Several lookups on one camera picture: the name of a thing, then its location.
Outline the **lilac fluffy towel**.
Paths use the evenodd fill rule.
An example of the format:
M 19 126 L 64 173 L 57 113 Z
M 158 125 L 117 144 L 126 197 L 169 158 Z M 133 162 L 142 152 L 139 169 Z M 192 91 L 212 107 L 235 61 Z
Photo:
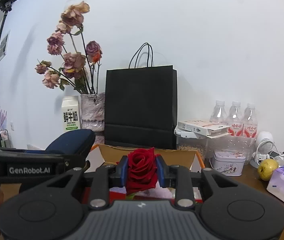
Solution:
M 161 187 L 157 181 L 156 187 L 144 191 L 139 191 L 135 196 L 147 197 L 147 198 L 159 198 L 159 199 L 173 199 L 175 197 L 175 189 L 169 187 Z

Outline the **red artificial rose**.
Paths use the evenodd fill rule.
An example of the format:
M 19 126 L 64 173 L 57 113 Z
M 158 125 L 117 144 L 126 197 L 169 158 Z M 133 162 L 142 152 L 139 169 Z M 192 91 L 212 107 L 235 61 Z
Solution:
M 158 181 L 154 148 L 138 148 L 128 154 L 126 193 L 131 195 L 156 187 Z

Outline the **orange cardboard fruit box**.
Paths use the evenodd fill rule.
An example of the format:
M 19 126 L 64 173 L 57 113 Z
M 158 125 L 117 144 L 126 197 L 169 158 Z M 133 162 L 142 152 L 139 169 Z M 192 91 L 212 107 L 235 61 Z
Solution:
M 162 156 L 167 165 L 182 165 L 192 172 L 199 172 L 204 168 L 204 163 L 198 150 L 160 150 L 155 148 L 123 148 L 108 145 L 95 145 L 86 160 L 90 166 L 86 170 L 94 172 L 102 165 L 118 164 L 120 159 L 128 156 L 128 170 L 133 172 L 134 178 L 129 180 L 132 189 L 140 189 L 140 192 L 126 193 L 125 187 L 113 187 L 110 189 L 110 201 L 114 200 L 138 200 L 138 199 L 170 199 L 175 197 L 173 188 L 163 188 L 156 178 L 156 157 Z

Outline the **white green milk carton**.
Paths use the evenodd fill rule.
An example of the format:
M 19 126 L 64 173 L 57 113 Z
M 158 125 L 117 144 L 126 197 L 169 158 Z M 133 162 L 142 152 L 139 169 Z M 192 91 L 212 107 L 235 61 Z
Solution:
M 65 96 L 62 100 L 63 128 L 65 132 L 81 128 L 78 96 Z

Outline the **pink textured ceramic vase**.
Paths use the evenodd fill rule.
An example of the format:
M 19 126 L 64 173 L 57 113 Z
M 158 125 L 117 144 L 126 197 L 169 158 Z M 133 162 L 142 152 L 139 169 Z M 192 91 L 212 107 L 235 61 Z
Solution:
M 81 128 L 104 131 L 105 94 L 81 95 Z

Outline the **clear plastic food container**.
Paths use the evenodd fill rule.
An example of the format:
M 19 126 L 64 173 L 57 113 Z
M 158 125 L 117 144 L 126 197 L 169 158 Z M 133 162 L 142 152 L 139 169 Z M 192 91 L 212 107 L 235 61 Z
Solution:
M 202 160 L 205 160 L 208 148 L 208 138 L 194 132 L 175 128 L 177 150 L 197 151 Z

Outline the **small floral tin box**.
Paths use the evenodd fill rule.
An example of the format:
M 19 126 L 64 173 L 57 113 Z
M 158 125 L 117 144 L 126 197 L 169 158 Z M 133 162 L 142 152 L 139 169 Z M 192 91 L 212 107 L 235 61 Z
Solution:
M 245 160 L 243 153 L 227 151 L 214 151 L 209 159 L 214 170 L 233 177 L 241 176 Z

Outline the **flat white orange box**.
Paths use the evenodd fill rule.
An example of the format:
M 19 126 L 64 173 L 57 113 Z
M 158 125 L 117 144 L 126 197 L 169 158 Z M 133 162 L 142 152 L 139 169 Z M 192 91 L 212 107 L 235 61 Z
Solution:
M 177 126 L 181 130 L 194 132 L 208 138 L 226 136 L 229 134 L 228 128 L 230 127 L 229 125 L 216 122 L 206 122 L 202 120 L 179 121 Z

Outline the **left clear water bottle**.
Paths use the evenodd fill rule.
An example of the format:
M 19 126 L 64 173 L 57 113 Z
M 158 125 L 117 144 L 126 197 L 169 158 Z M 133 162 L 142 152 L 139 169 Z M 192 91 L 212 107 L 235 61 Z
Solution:
M 214 106 L 213 113 L 210 117 L 210 122 L 225 124 L 227 118 L 227 113 L 225 110 L 225 101 L 216 100 L 216 105 Z

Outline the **clear water bottle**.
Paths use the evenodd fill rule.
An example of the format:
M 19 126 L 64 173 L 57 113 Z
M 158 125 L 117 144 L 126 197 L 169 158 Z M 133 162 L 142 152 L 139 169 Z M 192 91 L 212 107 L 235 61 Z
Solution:
M 258 130 L 258 120 L 256 117 L 255 105 L 248 103 L 243 118 L 243 134 L 245 138 L 255 138 Z
M 213 113 L 210 117 L 210 122 L 225 124 L 227 118 L 227 113 L 225 110 L 225 101 L 216 100 L 216 105 L 214 106 Z
M 233 101 L 226 118 L 228 133 L 234 137 L 241 137 L 243 133 L 243 121 L 241 113 L 241 102 Z

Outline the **black paper shopping bag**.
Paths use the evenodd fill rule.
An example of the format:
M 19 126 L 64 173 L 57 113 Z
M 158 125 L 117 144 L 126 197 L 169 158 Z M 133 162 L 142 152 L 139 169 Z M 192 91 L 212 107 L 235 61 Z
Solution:
M 176 149 L 178 96 L 173 66 L 153 66 L 148 48 L 145 67 L 107 70 L 104 142 L 123 147 Z

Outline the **dried pink rose bouquet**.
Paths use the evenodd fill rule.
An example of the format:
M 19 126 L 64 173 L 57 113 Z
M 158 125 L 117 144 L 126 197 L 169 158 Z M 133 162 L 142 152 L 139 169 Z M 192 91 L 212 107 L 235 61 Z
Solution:
M 38 61 L 35 71 L 49 89 L 71 86 L 79 94 L 97 94 L 102 48 L 96 41 L 84 39 L 84 15 L 90 12 L 85 1 L 68 6 L 60 15 L 56 30 L 47 38 L 47 52 L 59 56 L 60 67 L 50 61 Z

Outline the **yellow green apple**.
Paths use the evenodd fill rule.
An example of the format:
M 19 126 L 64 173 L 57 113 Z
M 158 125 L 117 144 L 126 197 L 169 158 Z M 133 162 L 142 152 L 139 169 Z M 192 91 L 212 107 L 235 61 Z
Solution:
M 258 166 L 258 175 L 263 181 L 269 181 L 273 171 L 279 167 L 279 164 L 274 159 L 265 159 Z

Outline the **right clear water bottle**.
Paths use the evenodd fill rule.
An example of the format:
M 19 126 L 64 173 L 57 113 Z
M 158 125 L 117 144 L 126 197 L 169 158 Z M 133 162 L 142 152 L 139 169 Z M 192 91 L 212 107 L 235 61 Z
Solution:
M 255 105 L 248 103 L 243 118 L 243 134 L 245 138 L 255 138 L 258 130 L 258 120 L 256 117 Z

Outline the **small white desk fan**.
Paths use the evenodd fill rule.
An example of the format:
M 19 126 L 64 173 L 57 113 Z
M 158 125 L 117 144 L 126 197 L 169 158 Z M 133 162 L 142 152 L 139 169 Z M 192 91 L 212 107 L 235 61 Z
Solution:
M 259 165 L 266 159 L 269 159 L 269 154 L 274 147 L 273 135 L 270 132 L 261 131 L 256 137 L 255 152 L 252 154 L 250 165 L 258 168 Z

